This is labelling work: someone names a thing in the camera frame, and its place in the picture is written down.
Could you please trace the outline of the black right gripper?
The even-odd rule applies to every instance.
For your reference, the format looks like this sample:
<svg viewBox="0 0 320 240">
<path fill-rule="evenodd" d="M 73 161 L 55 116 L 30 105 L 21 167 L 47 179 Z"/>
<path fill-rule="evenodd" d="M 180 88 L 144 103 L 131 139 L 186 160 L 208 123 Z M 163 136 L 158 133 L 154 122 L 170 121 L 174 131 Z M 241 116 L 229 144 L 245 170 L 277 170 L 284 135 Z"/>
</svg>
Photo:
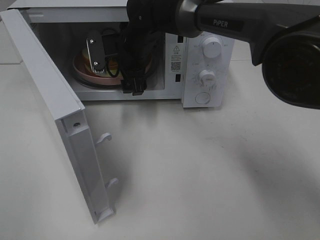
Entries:
<svg viewBox="0 0 320 240">
<path fill-rule="evenodd" d="M 147 78 L 153 73 L 148 65 L 153 63 L 154 52 L 162 41 L 159 31 L 134 29 L 129 22 L 120 24 L 119 66 L 124 94 L 141 96 L 147 88 Z"/>
</svg>

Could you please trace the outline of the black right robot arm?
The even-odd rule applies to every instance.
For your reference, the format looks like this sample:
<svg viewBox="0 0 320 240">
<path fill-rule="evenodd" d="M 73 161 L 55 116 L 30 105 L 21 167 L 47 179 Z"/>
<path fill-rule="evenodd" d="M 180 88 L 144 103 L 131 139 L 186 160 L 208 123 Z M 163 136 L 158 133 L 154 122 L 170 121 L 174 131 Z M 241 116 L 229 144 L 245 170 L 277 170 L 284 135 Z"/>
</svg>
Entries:
<svg viewBox="0 0 320 240">
<path fill-rule="evenodd" d="M 281 101 L 320 107 L 320 8 L 288 3 L 220 0 L 129 0 L 119 52 L 123 86 L 142 95 L 147 56 L 162 33 L 195 38 L 202 32 L 247 42 L 251 61 Z"/>
</svg>

